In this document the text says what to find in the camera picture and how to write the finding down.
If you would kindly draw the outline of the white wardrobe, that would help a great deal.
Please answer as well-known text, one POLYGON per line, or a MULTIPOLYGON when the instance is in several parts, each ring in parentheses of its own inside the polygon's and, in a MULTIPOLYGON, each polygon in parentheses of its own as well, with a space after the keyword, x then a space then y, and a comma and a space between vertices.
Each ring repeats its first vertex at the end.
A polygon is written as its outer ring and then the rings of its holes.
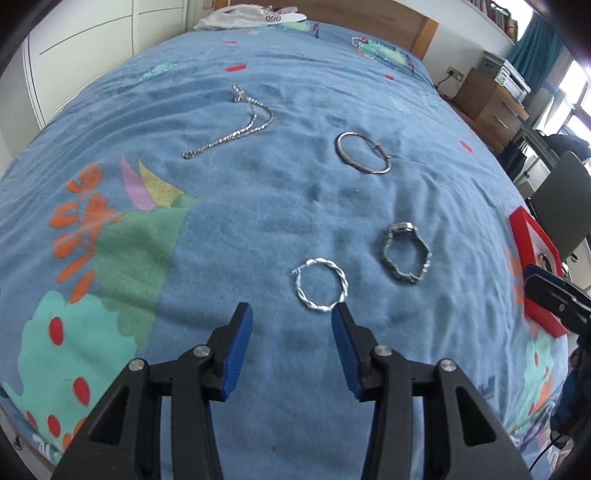
POLYGON ((44 128, 92 82, 185 31, 182 0, 62 1, 27 36, 22 63, 44 128))

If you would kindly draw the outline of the twisted silver hoop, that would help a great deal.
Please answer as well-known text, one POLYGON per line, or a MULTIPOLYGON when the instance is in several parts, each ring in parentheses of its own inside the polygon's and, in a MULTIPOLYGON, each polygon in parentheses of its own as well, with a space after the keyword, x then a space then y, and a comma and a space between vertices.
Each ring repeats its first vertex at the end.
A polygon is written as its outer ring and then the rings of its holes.
POLYGON ((309 258, 291 271, 294 293, 308 310, 329 313, 349 296, 346 273, 335 261, 322 257, 309 258))

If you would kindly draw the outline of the wooden headboard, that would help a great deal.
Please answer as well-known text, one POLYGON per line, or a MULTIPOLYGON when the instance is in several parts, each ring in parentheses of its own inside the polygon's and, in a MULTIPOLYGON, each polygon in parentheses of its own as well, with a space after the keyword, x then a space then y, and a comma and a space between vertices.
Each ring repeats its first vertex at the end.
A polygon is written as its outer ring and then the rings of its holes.
POLYGON ((390 0, 253 1, 276 8, 295 6, 308 19, 369 34, 424 59, 439 23, 390 0))

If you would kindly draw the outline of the dark tortoiseshell bangle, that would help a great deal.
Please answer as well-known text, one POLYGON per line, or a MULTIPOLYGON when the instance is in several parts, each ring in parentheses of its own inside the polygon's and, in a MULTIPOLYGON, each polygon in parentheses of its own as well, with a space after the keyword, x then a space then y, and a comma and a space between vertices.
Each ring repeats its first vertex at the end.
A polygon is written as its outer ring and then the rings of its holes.
POLYGON ((540 253, 537 256, 536 263, 540 268, 544 269, 545 271, 548 271, 550 273, 555 272, 553 260, 544 253, 540 253))

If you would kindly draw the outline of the wooden drawer dresser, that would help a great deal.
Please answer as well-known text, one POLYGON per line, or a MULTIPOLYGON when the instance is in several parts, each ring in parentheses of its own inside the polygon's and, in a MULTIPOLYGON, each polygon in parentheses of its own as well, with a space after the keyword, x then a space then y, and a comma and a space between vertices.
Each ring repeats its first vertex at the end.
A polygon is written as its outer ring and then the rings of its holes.
POLYGON ((458 93, 446 101, 495 155, 504 151, 529 118, 504 86, 475 68, 458 93))

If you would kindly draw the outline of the silver wristwatch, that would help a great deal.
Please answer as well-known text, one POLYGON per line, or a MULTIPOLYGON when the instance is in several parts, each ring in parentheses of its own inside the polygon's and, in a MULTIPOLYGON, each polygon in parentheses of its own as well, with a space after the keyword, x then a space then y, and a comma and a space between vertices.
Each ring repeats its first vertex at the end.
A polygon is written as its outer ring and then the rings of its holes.
POLYGON ((418 284, 427 274, 432 251, 411 222, 393 223, 384 230, 380 257, 394 280, 418 284))

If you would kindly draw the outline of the white garment on bed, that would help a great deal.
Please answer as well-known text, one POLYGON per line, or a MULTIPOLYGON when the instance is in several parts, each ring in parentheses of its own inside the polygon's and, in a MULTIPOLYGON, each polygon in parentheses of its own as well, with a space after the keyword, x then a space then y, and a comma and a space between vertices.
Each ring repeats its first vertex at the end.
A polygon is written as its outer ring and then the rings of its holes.
POLYGON ((214 10, 200 19, 194 30, 235 30, 266 27, 287 23, 300 23, 308 17, 298 11, 296 6, 274 10, 270 6, 238 4, 214 10))

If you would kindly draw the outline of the thin silver bangle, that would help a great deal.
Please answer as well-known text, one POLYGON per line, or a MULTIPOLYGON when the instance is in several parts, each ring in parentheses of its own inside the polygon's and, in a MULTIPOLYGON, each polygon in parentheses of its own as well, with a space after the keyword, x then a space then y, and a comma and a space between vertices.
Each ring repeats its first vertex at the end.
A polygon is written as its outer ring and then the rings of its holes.
POLYGON ((380 143, 356 131, 335 137, 335 154, 346 166, 367 175, 386 175, 393 166, 391 155, 380 143))

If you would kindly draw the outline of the red shallow jewelry box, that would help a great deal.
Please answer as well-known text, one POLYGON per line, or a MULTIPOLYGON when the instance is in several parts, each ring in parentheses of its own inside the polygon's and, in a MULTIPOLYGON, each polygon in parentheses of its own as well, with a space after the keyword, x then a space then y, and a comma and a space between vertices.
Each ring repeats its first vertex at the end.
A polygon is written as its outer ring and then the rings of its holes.
MULTIPOLYGON (((524 207, 518 207, 509 221, 517 245, 523 284, 538 276, 547 282, 562 278, 562 261, 558 250, 536 219, 524 207)), ((525 297, 525 315, 554 338, 567 334, 559 318, 546 308, 525 297)))

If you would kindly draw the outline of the white printer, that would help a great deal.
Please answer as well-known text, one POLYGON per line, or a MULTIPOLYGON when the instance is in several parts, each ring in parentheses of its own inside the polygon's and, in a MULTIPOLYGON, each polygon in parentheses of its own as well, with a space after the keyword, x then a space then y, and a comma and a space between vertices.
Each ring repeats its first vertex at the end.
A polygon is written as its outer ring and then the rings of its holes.
POLYGON ((485 51, 478 70, 504 87, 515 100, 522 103, 531 93, 531 88, 518 70, 507 60, 485 51))

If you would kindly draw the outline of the dark hanging bag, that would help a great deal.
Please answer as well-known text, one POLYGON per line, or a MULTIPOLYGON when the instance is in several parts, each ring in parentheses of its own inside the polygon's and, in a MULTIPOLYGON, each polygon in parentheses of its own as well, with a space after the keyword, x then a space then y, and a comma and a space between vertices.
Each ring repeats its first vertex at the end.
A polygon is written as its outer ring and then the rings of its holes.
POLYGON ((497 156, 497 160, 509 179, 515 181, 523 173, 532 156, 533 150, 530 144, 521 139, 510 141, 497 156))

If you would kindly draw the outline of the right teal curtain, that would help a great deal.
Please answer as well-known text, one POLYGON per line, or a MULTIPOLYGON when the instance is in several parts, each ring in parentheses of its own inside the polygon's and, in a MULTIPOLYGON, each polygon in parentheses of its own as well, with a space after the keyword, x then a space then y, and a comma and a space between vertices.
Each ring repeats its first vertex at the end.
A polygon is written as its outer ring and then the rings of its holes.
POLYGON ((562 39, 553 28, 534 13, 507 60, 519 72, 531 92, 535 92, 546 80, 564 48, 562 39))

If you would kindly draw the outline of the grey desk chair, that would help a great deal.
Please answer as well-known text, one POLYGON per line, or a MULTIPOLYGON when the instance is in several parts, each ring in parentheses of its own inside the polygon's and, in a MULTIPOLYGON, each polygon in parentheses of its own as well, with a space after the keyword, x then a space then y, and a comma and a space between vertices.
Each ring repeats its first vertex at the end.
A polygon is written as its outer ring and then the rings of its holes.
POLYGON ((590 235, 590 174, 573 152, 561 156, 526 203, 562 261, 590 235))

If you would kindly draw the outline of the blue patterned bed cover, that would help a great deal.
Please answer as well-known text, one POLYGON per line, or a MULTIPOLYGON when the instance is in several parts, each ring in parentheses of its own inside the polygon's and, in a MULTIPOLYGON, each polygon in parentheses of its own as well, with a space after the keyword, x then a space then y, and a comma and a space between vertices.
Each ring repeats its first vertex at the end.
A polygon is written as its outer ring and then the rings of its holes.
POLYGON ((356 479, 372 406, 346 387, 331 316, 291 271, 335 261, 356 322, 406 358, 453 359, 537 479, 567 342, 524 314, 509 216, 522 197, 424 65, 329 24, 195 31, 89 85, 1 180, 1 405, 57 463, 121 369, 204 342, 249 303, 238 386, 212 407, 228 479, 356 479), (356 131, 393 160, 335 154, 356 131), (394 280, 384 230, 432 251, 394 280))

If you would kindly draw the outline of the wall power socket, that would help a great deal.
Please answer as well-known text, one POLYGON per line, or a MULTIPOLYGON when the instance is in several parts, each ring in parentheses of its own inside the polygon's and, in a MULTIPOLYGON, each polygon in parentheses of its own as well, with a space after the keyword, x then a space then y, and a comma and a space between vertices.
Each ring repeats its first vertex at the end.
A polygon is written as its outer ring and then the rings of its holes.
POLYGON ((455 69, 454 67, 449 66, 446 70, 446 74, 450 77, 455 79, 457 82, 461 83, 464 80, 465 74, 461 71, 455 69))

